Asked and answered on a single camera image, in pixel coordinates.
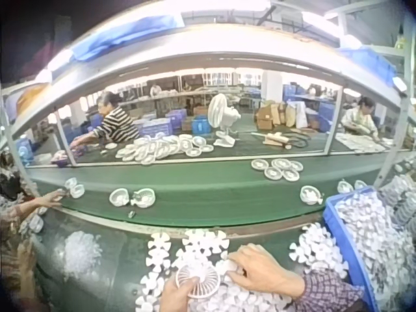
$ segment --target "small white fan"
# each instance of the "small white fan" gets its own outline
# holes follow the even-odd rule
[[[232,148],[235,139],[228,135],[230,127],[241,118],[241,115],[234,107],[227,106],[227,97],[222,93],[213,97],[208,109],[208,122],[213,128],[220,128],[217,131],[219,139],[214,143],[215,146]]]
[[[182,266],[176,274],[176,285],[180,287],[184,282],[193,277],[199,277],[200,281],[189,293],[188,297],[194,299],[208,298],[220,288],[220,275],[210,264],[194,263]]]

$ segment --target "plaid sleeve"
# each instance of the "plaid sleeve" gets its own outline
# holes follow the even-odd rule
[[[363,287],[342,281],[333,271],[312,271],[304,276],[305,292],[294,302],[297,312],[341,312],[361,299]]]

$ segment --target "conveyor belt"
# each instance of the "conveyor belt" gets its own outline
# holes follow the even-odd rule
[[[342,178],[351,183],[360,179],[371,184],[385,155],[297,159],[305,169],[295,183],[270,181],[262,172],[253,170],[250,161],[32,168],[28,172],[41,193],[62,187],[65,180],[76,177],[85,186],[86,193],[78,200],[63,200],[63,206],[90,215],[153,226],[236,226],[320,211],[323,206],[308,206],[300,201],[302,186],[314,185],[331,196],[337,193],[337,182]],[[154,189],[155,205],[149,209],[113,207],[109,195],[120,187],[130,193],[144,187]],[[131,210],[136,211],[134,219],[127,216]]]

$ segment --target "metal pole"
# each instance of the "metal pole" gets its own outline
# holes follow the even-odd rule
[[[8,123],[8,118],[6,116],[5,109],[3,108],[3,97],[0,96],[1,104],[0,104],[0,125],[5,127],[5,135],[8,142],[8,148],[10,150],[10,153],[13,156],[14,163],[18,167],[18,170],[20,172],[20,176],[25,180],[29,190],[32,192],[33,196],[39,197],[39,193],[37,188],[35,187],[35,184],[30,179],[29,175],[27,174],[26,168],[24,167],[23,163],[21,162],[19,151],[16,148],[16,145],[12,138],[12,132],[10,131],[10,125]]]
[[[404,80],[408,86],[409,94],[412,93],[413,88],[413,74],[415,69],[415,35],[416,27],[413,17],[409,12],[404,16],[404,36],[406,44],[404,46]],[[410,97],[403,97],[400,102],[400,115],[397,120],[395,137],[393,138],[393,147],[387,154],[383,166],[377,175],[374,186],[379,188],[383,185],[391,167],[396,159],[397,152],[402,148],[406,131],[408,128],[408,111],[411,106]]]
[[[335,102],[335,110],[333,112],[332,118],[332,125],[330,129],[330,134],[326,139],[324,153],[325,155],[329,155],[331,153],[332,142],[335,138],[335,134],[337,133],[339,117],[341,115],[341,109],[343,107],[343,100],[344,100],[344,87],[340,87],[337,93],[337,101]]]
[[[75,167],[75,166],[77,166],[77,163],[75,162],[75,159],[73,158],[70,146],[68,145],[68,142],[66,140],[64,128],[62,128],[62,123],[60,122],[59,113],[55,112],[55,116],[57,117],[57,126],[58,126],[59,137],[62,140],[62,144],[64,145],[64,150],[66,152],[66,155],[68,156],[68,159],[70,160],[71,166]]]

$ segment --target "desk fan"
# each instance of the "desk fan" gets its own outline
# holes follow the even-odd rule
[[[228,135],[230,127],[241,118],[241,115],[234,107],[227,106],[227,98],[223,94],[218,94],[211,100],[208,109],[208,122],[213,128],[220,128],[215,135],[218,139],[215,146],[232,148],[235,139]]]

